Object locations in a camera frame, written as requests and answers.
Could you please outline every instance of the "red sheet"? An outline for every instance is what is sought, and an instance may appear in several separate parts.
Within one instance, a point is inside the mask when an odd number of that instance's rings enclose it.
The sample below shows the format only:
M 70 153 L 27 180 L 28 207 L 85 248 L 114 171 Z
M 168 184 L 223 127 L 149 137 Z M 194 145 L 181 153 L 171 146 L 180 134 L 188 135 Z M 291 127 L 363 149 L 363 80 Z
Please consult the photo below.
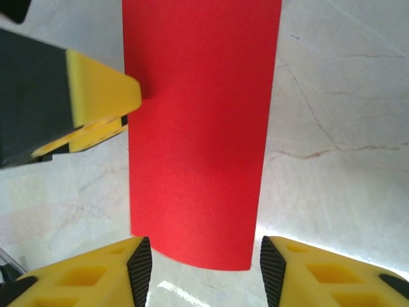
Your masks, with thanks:
M 131 224 L 159 252 L 251 266 L 279 0 L 123 0 Z

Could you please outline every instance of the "marble surface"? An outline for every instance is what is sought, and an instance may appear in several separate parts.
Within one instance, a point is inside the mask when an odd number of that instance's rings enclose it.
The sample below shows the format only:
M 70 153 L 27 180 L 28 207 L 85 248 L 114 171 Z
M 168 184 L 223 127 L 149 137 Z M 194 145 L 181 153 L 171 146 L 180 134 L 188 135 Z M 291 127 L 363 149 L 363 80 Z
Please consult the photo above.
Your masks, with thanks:
M 284 0 L 251 270 L 154 252 L 149 306 L 266 306 L 263 235 L 409 278 L 408 14 L 407 0 Z M 34 0 L 23 26 L 0 26 L 123 70 L 120 0 Z M 125 239 L 127 133 L 0 171 L 0 195 L 0 246 L 27 269 Z

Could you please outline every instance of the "yellow 3d-printed part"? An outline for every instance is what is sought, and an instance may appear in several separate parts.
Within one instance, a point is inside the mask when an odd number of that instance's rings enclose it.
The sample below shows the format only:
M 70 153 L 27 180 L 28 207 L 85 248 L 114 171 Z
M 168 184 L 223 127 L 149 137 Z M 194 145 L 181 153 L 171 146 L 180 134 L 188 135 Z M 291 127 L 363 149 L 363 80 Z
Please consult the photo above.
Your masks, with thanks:
M 69 152 L 92 147 L 127 128 L 121 120 L 141 106 L 139 83 L 77 51 L 67 49 L 66 71 L 71 117 L 75 131 L 37 148 L 32 157 L 45 155 L 65 144 Z
M 23 275 L 38 280 L 6 306 L 143 307 L 150 274 L 149 240 L 134 237 Z
M 66 62 L 75 127 L 121 118 L 141 105 L 135 79 L 71 49 Z
M 409 283 L 386 269 L 281 237 L 264 237 L 269 307 L 405 307 Z

